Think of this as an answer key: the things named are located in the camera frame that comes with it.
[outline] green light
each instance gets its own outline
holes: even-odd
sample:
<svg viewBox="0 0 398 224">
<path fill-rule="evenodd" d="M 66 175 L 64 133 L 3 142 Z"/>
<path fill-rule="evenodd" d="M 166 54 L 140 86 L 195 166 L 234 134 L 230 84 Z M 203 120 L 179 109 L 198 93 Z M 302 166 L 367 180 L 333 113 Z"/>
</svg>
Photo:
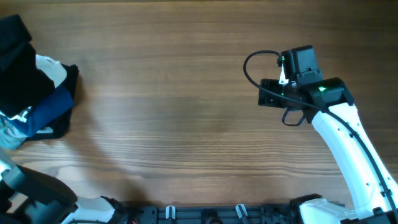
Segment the green light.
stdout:
<svg viewBox="0 0 398 224">
<path fill-rule="evenodd" d="M 325 91 L 325 90 L 327 90 L 327 88 L 325 88 L 325 87 L 323 87 L 323 86 L 320 86 L 320 87 L 319 87 L 319 91 L 323 92 L 323 91 Z"/>
</svg>

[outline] wood grain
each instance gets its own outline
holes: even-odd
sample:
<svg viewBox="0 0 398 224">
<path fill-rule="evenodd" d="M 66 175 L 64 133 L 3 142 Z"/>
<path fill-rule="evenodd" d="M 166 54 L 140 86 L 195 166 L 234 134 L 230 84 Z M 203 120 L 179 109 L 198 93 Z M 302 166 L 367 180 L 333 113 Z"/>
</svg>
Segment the wood grain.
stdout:
<svg viewBox="0 0 398 224">
<path fill-rule="evenodd" d="M 0 16 L 22 16 L 38 54 L 77 64 L 83 77 L 70 132 L 12 158 L 86 197 L 232 205 L 318 193 L 350 207 L 323 140 L 257 106 L 243 61 L 312 44 L 398 177 L 396 12 L 392 2 L 0 4 Z M 279 77 L 271 56 L 253 58 L 249 73 Z"/>
</svg>

